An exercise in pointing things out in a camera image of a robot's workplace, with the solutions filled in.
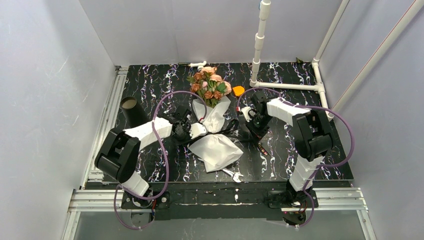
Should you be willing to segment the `black ribbon gold lettering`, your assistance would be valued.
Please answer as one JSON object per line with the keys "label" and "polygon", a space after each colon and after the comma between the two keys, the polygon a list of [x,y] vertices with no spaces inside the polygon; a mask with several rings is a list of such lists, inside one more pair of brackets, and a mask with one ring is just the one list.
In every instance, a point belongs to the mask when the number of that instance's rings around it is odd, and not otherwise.
{"label": "black ribbon gold lettering", "polygon": [[240,143],[252,144],[257,147],[263,155],[270,155],[260,143],[262,138],[251,133],[251,131],[244,124],[241,124],[238,119],[234,118],[230,120],[226,128],[219,131],[218,134],[222,134],[228,138],[237,139]]}

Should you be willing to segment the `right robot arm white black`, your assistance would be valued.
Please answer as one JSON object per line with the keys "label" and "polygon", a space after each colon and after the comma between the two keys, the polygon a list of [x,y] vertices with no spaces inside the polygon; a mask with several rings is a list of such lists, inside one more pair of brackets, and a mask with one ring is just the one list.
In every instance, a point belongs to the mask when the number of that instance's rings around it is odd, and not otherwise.
{"label": "right robot arm white black", "polygon": [[281,97],[269,98],[261,92],[254,93],[250,99],[253,106],[242,108],[241,114],[253,139],[260,141],[269,131],[269,122],[277,118],[292,127],[294,147],[298,153],[286,189],[270,193],[265,202],[271,208],[305,203],[319,164],[335,145],[335,136],[325,110],[301,108]]}

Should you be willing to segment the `white wrapping paper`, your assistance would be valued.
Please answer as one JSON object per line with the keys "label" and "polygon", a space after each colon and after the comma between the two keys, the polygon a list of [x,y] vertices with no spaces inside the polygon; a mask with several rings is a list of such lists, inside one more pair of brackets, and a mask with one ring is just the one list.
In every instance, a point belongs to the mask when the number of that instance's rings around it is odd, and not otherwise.
{"label": "white wrapping paper", "polygon": [[194,114],[205,127],[206,135],[201,136],[188,149],[204,163],[207,173],[220,171],[243,155],[238,146],[219,133],[224,126],[224,114],[230,103],[226,96],[222,97],[215,107],[205,107],[199,99],[192,101]]}

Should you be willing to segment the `pink orange flower bunch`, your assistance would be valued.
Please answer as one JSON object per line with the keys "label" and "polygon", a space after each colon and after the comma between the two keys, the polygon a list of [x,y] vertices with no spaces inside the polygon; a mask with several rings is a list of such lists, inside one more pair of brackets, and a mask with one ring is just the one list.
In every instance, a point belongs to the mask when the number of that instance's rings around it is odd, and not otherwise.
{"label": "pink orange flower bunch", "polygon": [[232,87],[216,73],[217,67],[206,66],[186,80],[190,83],[190,91],[202,97],[206,105],[214,108],[222,98],[231,93]]}

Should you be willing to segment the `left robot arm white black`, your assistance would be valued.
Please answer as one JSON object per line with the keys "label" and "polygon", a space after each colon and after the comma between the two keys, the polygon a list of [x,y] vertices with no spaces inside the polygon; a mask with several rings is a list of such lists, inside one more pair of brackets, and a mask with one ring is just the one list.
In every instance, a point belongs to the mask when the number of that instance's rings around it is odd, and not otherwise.
{"label": "left robot arm white black", "polygon": [[152,201],[149,184],[136,170],[139,152],[163,139],[171,138],[177,145],[187,144],[206,134],[199,122],[190,123],[191,111],[179,106],[166,117],[154,117],[142,125],[121,130],[112,128],[94,160],[96,168],[117,181],[131,196]]}

